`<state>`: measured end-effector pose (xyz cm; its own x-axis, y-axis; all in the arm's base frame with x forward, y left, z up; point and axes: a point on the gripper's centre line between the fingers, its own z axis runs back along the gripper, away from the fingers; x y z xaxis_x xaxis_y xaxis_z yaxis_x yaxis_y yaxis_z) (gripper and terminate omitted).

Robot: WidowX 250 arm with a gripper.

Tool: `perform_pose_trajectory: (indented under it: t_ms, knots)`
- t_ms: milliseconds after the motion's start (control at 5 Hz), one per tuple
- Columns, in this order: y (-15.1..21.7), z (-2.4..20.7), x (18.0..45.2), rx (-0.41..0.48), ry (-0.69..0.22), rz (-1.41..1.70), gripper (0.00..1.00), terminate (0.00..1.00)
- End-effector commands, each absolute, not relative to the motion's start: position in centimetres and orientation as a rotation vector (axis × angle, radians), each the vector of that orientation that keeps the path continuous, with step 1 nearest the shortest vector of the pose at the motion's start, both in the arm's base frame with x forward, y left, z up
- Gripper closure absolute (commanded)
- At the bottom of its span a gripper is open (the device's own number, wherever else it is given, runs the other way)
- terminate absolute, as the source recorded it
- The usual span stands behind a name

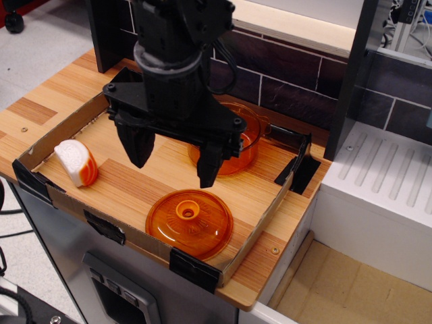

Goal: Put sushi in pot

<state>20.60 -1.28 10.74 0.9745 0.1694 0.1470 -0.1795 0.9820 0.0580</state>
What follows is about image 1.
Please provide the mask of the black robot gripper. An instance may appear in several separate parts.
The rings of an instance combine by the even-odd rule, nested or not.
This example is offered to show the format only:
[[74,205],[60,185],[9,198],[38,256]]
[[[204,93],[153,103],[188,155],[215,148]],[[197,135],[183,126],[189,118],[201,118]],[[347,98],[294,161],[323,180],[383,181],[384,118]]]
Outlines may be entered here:
[[200,147],[200,188],[212,187],[223,159],[242,152],[245,120],[211,94],[203,77],[207,58],[202,52],[168,62],[136,46],[134,58],[140,74],[124,68],[103,87],[109,118],[129,160],[142,168],[158,134],[187,142]]

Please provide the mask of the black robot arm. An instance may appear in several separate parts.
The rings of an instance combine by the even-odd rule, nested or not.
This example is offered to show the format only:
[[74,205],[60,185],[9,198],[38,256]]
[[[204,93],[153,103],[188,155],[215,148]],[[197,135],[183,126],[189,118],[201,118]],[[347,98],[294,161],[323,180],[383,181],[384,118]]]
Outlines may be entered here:
[[148,161],[156,135],[197,146],[201,188],[211,187],[224,161],[239,157],[246,121],[216,99],[210,85],[211,51],[237,67],[221,43],[233,28],[230,1],[135,1],[134,60],[103,88],[108,114],[130,159]]

